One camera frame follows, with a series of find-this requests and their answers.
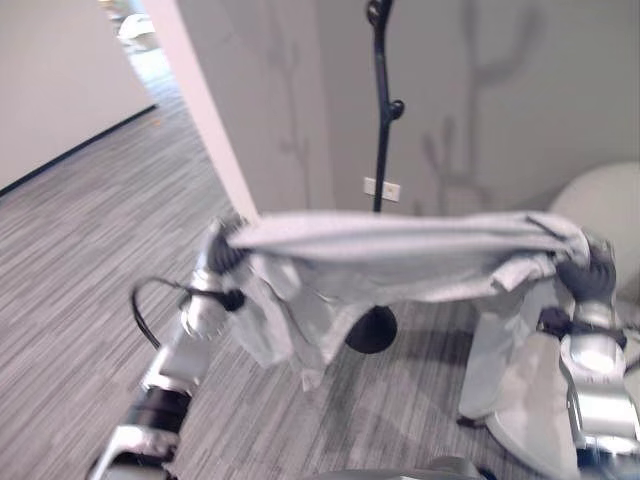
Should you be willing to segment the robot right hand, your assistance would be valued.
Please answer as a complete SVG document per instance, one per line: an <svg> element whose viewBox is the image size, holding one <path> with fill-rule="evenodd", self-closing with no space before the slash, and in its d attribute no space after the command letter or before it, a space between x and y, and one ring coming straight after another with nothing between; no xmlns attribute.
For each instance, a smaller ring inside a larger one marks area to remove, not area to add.
<svg viewBox="0 0 640 480"><path fill-rule="evenodd" d="M607 242L590 244L589 264L567 259L556 265L557 276L576 303L613 305L617 272L613 248Z"/></svg>

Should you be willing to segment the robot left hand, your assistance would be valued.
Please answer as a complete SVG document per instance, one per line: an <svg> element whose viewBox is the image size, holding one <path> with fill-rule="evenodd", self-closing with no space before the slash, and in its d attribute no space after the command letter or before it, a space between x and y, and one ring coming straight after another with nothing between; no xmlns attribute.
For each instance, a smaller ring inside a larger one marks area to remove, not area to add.
<svg viewBox="0 0 640 480"><path fill-rule="evenodd" d="M244 219L237 215L218 218L210 225L205 247L205 264L210 271L228 273L247 257L247 249L229 243L231 235L244 225Z"/></svg>

